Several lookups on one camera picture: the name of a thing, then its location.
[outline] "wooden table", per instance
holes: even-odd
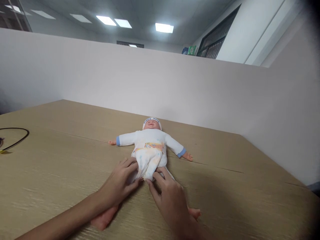
[[[97,190],[133,146],[108,140],[142,128],[146,116],[61,100],[0,116],[0,128],[30,136],[0,154],[0,238],[13,239]],[[216,239],[299,239],[310,232],[318,198],[237,134],[161,120],[163,131],[194,156],[168,151],[168,169],[184,186],[199,222]],[[25,133],[1,130],[2,149]],[[147,184],[103,232],[90,225],[74,239],[172,239]]]

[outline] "blue cuff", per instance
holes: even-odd
[[[181,151],[181,153],[179,153],[177,156],[178,156],[178,158],[180,158],[183,154],[185,154],[186,153],[186,149],[185,148],[183,148],[182,149],[182,151]]]
[[[120,146],[120,138],[119,138],[119,136],[117,137],[117,146]]]

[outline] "doll head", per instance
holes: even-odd
[[[145,130],[145,129],[159,129],[159,130],[162,130],[162,127],[161,127],[161,123],[158,119],[156,118],[147,118],[144,123],[143,123],[143,127],[142,127],[142,130]]]

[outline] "doll arm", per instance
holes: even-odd
[[[136,140],[136,133],[126,133],[118,136],[116,139],[109,141],[110,145],[117,145],[117,146],[129,146],[134,144]]]
[[[193,160],[191,154],[188,153],[186,149],[180,143],[174,140],[169,134],[166,135],[166,144],[169,148],[172,149],[172,151],[178,156],[178,158],[182,156],[189,161]]]

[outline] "doll face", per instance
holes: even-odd
[[[146,125],[144,126],[144,129],[159,129],[160,130],[160,126],[159,123],[156,120],[149,120],[146,122]]]

